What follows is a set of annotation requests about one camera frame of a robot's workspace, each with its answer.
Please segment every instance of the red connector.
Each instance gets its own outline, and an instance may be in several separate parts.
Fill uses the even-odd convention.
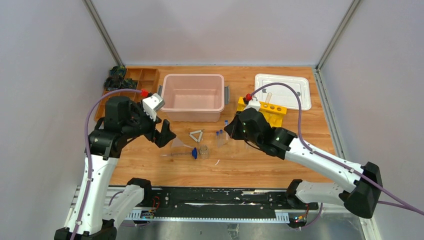
[[[147,98],[147,96],[149,95],[149,92],[147,91],[147,90],[145,90],[145,89],[142,89],[141,90],[141,96],[143,97],[143,98]]]
[[[246,100],[247,101],[252,100],[252,95],[250,93],[246,94]]]

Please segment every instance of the test tube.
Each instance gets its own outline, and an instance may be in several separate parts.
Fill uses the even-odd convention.
[[[266,104],[269,104],[270,103],[270,100],[271,100],[271,97],[273,96],[273,94],[272,93],[270,93],[270,92],[268,92],[268,95],[266,96],[266,100],[265,100],[265,103]]]
[[[227,126],[228,125],[228,120],[225,120],[225,126]],[[225,133],[225,139],[228,141],[228,133],[226,132]]]
[[[220,139],[220,145],[224,145],[224,131],[221,129],[219,130],[219,139]]]
[[[216,147],[220,147],[220,132],[216,131]]]

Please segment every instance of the wooden tray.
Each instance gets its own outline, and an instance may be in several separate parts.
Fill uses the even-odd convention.
[[[156,68],[127,68],[125,78],[131,78],[135,82],[137,82],[137,90],[145,89],[151,93],[156,93],[158,91],[158,83],[159,83],[159,70]],[[109,93],[109,91],[104,90],[103,95]],[[114,96],[127,96],[134,102],[140,102],[142,100],[142,96],[140,94],[136,94],[135,92],[120,92],[117,94],[112,94],[109,97],[103,99],[98,105],[97,112],[94,116],[94,120],[97,122],[99,118],[105,116],[105,104],[106,101],[110,97]]]

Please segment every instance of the yellow rack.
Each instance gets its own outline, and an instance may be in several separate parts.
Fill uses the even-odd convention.
[[[237,111],[243,111],[245,107],[246,107],[246,104],[243,101],[243,97],[239,97]],[[259,112],[263,114],[263,116],[271,125],[271,127],[279,128],[283,126],[283,116],[287,113],[287,108],[280,105],[269,104],[269,103],[260,101]]]

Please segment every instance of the pink plastic bin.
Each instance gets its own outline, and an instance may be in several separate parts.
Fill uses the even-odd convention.
[[[168,74],[163,80],[161,110],[174,122],[218,122],[224,95],[220,74]]]

